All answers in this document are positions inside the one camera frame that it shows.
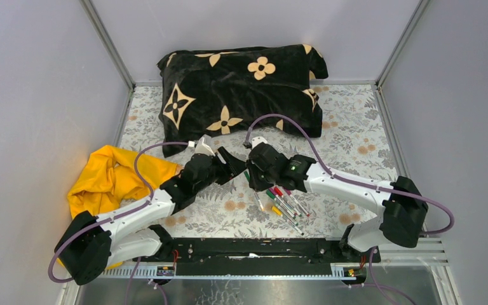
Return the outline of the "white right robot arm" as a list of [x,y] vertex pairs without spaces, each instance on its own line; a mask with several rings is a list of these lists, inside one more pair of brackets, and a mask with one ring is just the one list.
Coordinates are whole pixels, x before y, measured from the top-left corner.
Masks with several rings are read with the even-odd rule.
[[420,199],[410,179],[364,179],[300,154],[288,158],[262,138],[253,139],[248,147],[251,151],[246,166],[252,189],[264,191],[280,186],[290,191],[330,195],[376,215],[346,228],[339,244],[345,261],[354,262],[375,246],[414,248],[418,244],[428,205]]

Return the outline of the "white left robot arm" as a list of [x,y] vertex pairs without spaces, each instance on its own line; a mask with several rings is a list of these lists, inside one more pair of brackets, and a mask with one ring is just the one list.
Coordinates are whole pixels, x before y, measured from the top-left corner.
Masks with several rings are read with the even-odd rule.
[[60,261],[70,274],[68,280],[78,285],[136,257],[164,261],[172,252],[171,237],[164,230],[148,228],[148,223],[185,209],[200,191],[223,185],[245,169],[246,163],[224,147],[196,149],[180,173],[137,201],[98,215],[83,211],[75,216],[55,246],[52,260]]

